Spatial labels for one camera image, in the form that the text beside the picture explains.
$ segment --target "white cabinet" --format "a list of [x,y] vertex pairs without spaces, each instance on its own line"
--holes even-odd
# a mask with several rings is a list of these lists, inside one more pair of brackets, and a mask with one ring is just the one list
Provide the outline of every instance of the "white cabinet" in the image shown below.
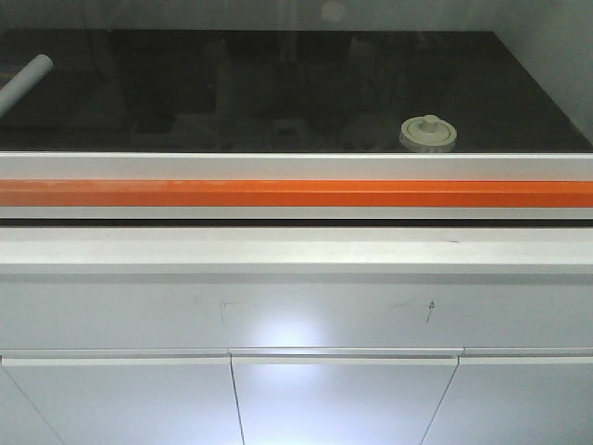
[[593,443],[593,357],[461,359],[424,444],[503,443]]
[[233,358],[246,445],[418,444],[456,363]]
[[1,368],[0,443],[3,445],[60,445],[55,432]]
[[69,445],[241,444],[228,358],[4,359],[4,366]]

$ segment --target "white pipe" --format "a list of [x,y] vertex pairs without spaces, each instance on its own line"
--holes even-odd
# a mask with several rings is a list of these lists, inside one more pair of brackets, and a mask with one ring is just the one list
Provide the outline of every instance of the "white pipe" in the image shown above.
[[52,59],[41,54],[0,89],[0,118],[7,114],[53,68]]

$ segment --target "white plastic knob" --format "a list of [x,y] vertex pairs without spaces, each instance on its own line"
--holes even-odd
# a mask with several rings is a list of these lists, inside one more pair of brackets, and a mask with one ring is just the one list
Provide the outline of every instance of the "white plastic knob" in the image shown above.
[[429,114],[405,121],[399,142],[415,153],[448,153],[455,148],[457,131],[450,123]]

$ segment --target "white wall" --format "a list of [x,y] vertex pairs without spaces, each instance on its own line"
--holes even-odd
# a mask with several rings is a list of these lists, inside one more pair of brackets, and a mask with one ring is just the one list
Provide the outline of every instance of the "white wall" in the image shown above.
[[490,30],[499,0],[0,0],[14,28]]
[[498,37],[593,141],[593,2],[503,0]]

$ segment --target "cabinet panel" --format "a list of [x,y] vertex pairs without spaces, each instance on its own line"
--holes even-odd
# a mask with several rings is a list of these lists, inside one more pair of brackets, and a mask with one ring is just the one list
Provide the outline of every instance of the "cabinet panel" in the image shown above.
[[0,277],[1,349],[207,348],[219,299],[182,275]]
[[462,359],[426,445],[590,445],[593,358]]
[[228,359],[5,360],[69,445],[239,445]]
[[420,443],[456,361],[233,359],[246,445]]
[[3,445],[60,445],[56,434],[1,368],[0,442]]
[[593,337],[593,279],[583,275],[68,274],[0,281],[0,350],[565,348],[591,346]]

